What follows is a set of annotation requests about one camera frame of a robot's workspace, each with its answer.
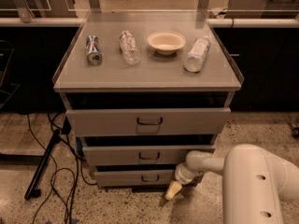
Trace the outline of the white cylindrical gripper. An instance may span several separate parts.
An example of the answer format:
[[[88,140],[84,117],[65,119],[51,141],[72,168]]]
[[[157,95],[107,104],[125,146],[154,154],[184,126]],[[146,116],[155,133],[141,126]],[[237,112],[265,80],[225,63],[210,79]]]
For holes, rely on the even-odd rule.
[[[170,201],[172,200],[182,189],[182,185],[187,185],[193,182],[193,180],[203,173],[191,170],[185,162],[180,163],[175,170],[175,179],[172,181],[165,194],[165,198]]]

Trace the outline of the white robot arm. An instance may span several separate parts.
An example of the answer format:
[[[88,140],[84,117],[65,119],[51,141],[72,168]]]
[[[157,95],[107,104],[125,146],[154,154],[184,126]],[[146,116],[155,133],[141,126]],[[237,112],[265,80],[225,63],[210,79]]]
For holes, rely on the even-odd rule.
[[[232,148],[223,158],[189,152],[177,165],[165,198],[172,199],[207,172],[222,176],[223,224],[284,224],[280,203],[299,198],[299,167],[249,144]]]

